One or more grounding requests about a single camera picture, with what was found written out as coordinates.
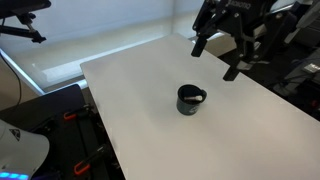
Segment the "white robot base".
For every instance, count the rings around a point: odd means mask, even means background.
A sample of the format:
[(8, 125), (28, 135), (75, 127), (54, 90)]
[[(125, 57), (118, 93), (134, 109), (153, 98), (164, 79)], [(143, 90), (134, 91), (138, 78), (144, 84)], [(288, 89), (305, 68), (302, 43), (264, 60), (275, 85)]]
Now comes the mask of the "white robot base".
[(31, 180), (49, 153), (49, 140), (0, 120), (0, 180)]

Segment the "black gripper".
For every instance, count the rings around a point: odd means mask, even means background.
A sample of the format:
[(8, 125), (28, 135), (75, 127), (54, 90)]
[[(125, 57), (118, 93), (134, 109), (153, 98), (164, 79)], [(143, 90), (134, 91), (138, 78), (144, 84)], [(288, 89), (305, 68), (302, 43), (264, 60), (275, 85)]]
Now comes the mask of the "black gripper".
[(197, 40), (191, 52), (200, 57), (208, 40), (218, 31), (234, 38), (238, 55), (223, 79), (234, 81), (251, 61), (267, 60), (281, 46), (297, 23), (293, 12), (271, 13), (275, 0), (204, 0), (192, 29)]

